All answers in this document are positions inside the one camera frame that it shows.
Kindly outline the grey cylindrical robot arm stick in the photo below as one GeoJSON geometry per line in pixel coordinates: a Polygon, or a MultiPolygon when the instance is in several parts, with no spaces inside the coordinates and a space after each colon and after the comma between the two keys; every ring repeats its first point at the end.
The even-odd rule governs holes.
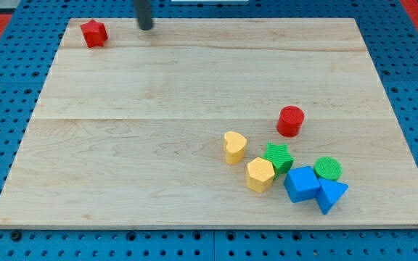
{"type": "Polygon", "coordinates": [[[153,29],[154,22],[150,0],[132,0],[132,2],[139,28],[141,30],[153,29]]]}

